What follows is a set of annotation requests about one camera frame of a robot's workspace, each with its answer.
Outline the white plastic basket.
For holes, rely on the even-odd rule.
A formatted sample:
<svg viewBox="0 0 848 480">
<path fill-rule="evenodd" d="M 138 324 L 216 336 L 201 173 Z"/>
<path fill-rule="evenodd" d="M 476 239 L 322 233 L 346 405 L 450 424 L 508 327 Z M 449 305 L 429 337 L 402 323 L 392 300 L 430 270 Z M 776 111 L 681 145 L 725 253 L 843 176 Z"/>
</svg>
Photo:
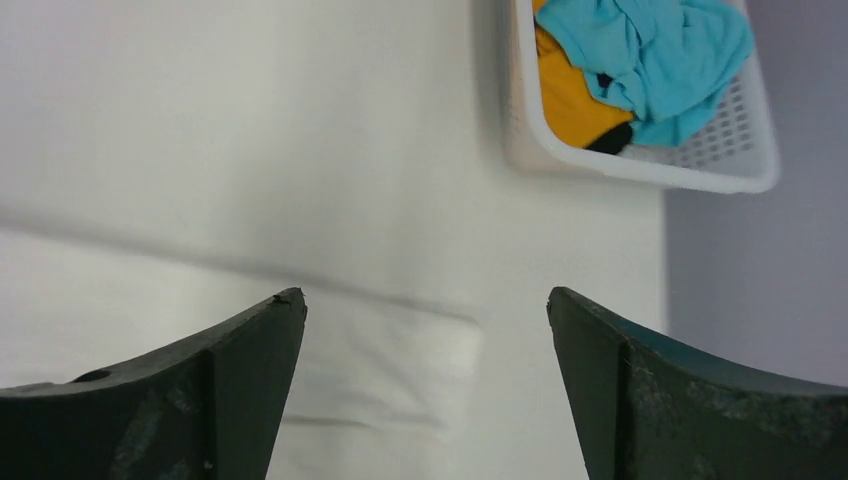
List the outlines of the white plastic basket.
<svg viewBox="0 0 848 480">
<path fill-rule="evenodd" d="M 730 83 L 711 122 L 679 148 L 630 146 L 619 156 L 572 148 L 548 128 L 528 1 L 500 4 L 499 93 L 506 162 L 526 173 L 599 176 L 661 188 L 755 194 L 780 175 L 780 154 L 759 58 Z"/>
</svg>

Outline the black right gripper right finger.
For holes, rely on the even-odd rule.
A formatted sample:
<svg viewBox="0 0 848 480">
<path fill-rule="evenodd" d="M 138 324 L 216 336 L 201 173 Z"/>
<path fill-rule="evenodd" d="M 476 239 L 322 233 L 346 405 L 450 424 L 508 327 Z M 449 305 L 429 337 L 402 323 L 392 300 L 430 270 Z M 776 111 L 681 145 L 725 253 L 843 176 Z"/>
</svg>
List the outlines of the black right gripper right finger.
<svg viewBox="0 0 848 480">
<path fill-rule="evenodd" d="M 747 367 L 565 287 L 547 303 L 592 479 L 843 479 L 847 391 Z"/>
</svg>

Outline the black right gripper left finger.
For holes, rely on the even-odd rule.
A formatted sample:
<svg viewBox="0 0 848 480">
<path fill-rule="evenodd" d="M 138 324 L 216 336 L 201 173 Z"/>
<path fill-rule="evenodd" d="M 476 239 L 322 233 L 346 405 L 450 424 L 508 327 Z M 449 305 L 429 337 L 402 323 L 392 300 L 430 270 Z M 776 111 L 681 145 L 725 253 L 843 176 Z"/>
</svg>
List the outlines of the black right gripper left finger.
<svg viewBox="0 0 848 480">
<path fill-rule="evenodd" d="M 1 392 L 5 479 L 262 479 L 307 318 L 298 288 L 64 384 Z"/>
</svg>

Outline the orange t-shirt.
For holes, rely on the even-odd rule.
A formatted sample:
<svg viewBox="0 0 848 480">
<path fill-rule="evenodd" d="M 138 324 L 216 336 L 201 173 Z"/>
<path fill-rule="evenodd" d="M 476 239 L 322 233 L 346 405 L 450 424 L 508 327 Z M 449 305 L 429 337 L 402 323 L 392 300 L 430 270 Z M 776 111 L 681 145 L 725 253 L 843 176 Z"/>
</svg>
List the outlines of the orange t-shirt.
<svg viewBox="0 0 848 480">
<path fill-rule="evenodd" d="M 562 143 L 617 155 L 633 141 L 634 115 L 600 101 L 597 87 L 612 79 L 589 61 L 585 30 L 567 15 L 568 1 L 532 3 L 544 120 Z"/>
</svg>

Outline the teal t-shirt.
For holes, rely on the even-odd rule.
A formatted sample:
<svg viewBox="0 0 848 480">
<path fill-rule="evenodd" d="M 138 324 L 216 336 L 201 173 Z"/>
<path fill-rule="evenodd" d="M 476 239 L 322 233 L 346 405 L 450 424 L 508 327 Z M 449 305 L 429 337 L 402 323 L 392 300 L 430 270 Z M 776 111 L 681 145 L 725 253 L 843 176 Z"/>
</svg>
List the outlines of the teal t-shirt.
<svg viewBox="0 0 848 480">
<path fill-rule="evenodd" d="M 755 47 L 725 1 L 547 1 L 534 17 L 593 99 L 633 114 L 644 146 L 680 147 L 705 127 Z"/>
</svg>

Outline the white t-shirt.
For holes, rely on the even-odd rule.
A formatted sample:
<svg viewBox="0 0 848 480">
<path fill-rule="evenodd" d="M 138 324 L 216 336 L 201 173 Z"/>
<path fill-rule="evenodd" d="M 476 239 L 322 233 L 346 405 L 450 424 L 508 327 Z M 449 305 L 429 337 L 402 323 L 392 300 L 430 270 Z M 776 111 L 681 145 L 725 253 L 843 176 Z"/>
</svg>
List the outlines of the white t-shirt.
<svg viewBox="0 0 848 480">
<path fill-rule="evenodd" d="M 65 383 L 292 286 L 5 232 L 1 383 Z M 467 318 L 304 288 L 304 340 L 272 479 L 450 479 L 482 331 Z"/>
</svg>

